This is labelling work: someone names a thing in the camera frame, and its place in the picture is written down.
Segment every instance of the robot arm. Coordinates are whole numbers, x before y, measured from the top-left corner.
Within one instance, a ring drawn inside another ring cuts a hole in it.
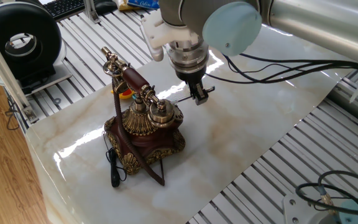
[[[201,81],[208,46],[237,55],[253,43],[262,22],[358,61],[354,0],[160,0],[141,29],[156,61],[165,46],[198,105],[208,99]]]

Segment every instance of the marble surface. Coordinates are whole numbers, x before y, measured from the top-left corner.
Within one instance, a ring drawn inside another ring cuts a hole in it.
[[[244,80],[211,49],[208,72]],[[279,30],[263,27],[246,53],[274,59],[344,57]],[[266,63],[233,57],[242,70]],[[253,74],[266,77],[282,68]],[[138,71],[158,96],[175,100],[188,90],[167,59]],[[318,105],[350,70],[316,72],[276,84],[236,85],[204,78],[216,86],[207,103],[179,103],[185,118],[183,152],[164,159],[164,187],[141,170],[120,187],[110,184],[103,124],[114,116],[110,86],[39,121],[26,134],[52,223],[185,223],[227,184],[273,146]],[[126,109],[130,101],[122,101]],[[158,164],[153,168],[159,173]]]

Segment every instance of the vintage telephone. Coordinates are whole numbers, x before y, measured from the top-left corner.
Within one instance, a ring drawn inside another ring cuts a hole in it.
[[[158,99],[154,87],[116,54],[106,47],[102,52],[108,60],[103,71],[112,77],[117,114],[104,124],[108,139],[127,174],[136,174],[143,168],[165,185],[162,159],[185,148],[185,138],[178,130],[183,114],[171,101]],[[121,112],[119,94],[129,88],[135,92],[134,101]],[[157,161],[161,163],[161,177],[150,168]]]

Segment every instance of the keyboard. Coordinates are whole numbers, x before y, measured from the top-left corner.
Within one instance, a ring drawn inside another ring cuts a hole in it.
[[[79,12],[85,8],[84,0],[56,0],[43,5],[55,20]]]

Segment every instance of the ornate telephone base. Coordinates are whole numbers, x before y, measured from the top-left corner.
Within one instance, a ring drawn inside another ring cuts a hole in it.
[[[145,158],[148,165],[185,148],[185,138],[178,130],[179,125],[183,122],[183,115],[176,105],[173,108],[174,120],[166,128],[156,128],[148,119],[147,113],[139,112],[135,108],[136,102],[134,101],[129,109],[123,112],[122,121],[125,134],[142,157]],[[148,106],[143,108],[143,111],[148,110]],[[141,166],[125,144],[118,130],[118,123],[115,117],[106,121],[104,130],[127,174],[134,175],[138,173]]]

